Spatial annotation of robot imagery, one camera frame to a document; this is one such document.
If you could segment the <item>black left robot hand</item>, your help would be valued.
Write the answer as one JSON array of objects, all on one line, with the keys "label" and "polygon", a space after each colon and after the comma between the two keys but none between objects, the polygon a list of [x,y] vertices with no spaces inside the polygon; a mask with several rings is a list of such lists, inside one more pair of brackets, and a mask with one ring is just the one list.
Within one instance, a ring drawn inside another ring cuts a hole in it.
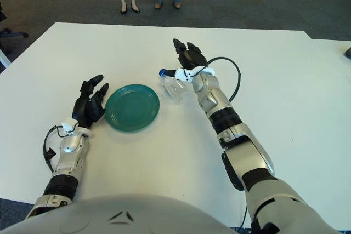
[{"label": "black left robot hand", "polygon": [[78,121],[79,127],[90,129],[105,113],[102,103],[109,84],[105,83],[94,94],[94,88],[103,80],[103,75],[97,75],[88,81],[83,81],[80,97],[73,107],[72,118]]}]

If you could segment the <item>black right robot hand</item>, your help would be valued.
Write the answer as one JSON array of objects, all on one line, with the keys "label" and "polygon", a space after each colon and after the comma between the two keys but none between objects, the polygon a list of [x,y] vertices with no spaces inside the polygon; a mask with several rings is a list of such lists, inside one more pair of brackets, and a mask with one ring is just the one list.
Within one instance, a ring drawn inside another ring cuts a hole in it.
[{"label": "black right robot hand", "polygon": [[182,67],[177,70],[164,70],[163,73],[166,76],[182,81],[190,81],[198,72],[208,66],[208,62],[199,47],[190,42],[184,44],[176,38],[173,39],[173,45]]}]

